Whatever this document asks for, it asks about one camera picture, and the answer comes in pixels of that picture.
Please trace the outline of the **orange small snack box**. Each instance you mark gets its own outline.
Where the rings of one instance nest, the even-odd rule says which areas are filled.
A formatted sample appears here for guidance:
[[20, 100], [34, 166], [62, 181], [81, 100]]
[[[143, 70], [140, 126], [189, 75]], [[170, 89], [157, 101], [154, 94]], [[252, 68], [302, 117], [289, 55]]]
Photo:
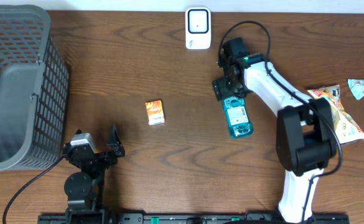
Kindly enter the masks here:
[[164, 110], [161, 100], [146, 102], [146, 112], [149, 125], [165, 123]]

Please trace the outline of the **teal mouthwash bottle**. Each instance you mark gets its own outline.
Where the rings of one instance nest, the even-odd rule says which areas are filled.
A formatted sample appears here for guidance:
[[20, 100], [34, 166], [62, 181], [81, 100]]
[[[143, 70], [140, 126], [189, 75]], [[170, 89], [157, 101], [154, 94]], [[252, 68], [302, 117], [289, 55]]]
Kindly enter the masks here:
[[244, 98], [231, 96], [222, 100], [222, 105], [232, 138], [245, 138], [253, 134], [254, 128], [246, 112]]

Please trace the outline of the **light green wipes packet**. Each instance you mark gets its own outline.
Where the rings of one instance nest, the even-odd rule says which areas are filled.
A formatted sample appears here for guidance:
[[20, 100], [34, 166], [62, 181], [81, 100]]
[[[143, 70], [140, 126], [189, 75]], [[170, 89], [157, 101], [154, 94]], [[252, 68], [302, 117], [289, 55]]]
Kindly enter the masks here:
[[348, 87], [356, 100], [364, 97], [364, 80], [348, 79]]

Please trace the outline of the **large yellow snack bag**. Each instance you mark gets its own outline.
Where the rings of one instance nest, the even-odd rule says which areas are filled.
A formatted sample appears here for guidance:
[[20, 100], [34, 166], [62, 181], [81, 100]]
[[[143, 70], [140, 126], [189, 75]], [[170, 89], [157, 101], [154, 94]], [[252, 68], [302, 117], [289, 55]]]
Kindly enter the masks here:
[[353, 118], [345, 112], [340, 99], [340, 85], [308, 90], [313, 99], [325, 98], [331, 107], [334, 131], [340, 144], [364, 140], [364, 132]]

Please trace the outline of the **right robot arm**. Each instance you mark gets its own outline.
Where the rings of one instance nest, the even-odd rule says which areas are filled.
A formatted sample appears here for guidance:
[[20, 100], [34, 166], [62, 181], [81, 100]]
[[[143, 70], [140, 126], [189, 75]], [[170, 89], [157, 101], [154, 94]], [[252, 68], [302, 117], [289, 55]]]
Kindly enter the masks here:
[[293, 87], [263, 54], [221, 54], [218, 66], [225, 76], [213, 82], [217, 100], [242, 100], [254, 93], [276, 116], [276, 153], [286, 171], [278, 204], [281, 218], [287, 223], [312, 220], [316, 185], [332, 174], [325, 168], [342, 150], [329, 103]]

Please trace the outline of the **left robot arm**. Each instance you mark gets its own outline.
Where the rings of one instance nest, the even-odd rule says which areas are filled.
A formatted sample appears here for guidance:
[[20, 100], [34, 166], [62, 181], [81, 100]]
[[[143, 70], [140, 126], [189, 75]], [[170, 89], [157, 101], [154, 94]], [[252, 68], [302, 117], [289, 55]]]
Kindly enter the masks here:
[[63, 150], [66, 161], [80, 169], [64, 184], [68, 204], [66, 223], [116, 223], [116, 215], [102, 207], [105, 172], [125, 156], [115, 125], [111, 127], [107, 146], [109, 151], [95, 153], [91, 134], [81, 130], [66, 143]]

